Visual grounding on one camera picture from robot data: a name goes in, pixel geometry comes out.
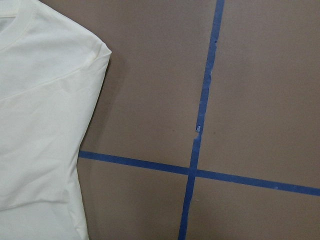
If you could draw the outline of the cream long-sleeve Twinkle shirt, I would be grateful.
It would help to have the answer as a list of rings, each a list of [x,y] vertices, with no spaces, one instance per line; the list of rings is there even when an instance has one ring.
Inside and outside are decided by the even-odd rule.
[[[44,3],[1,1],[1,239],[88,239],[77,161],[110,56]]]

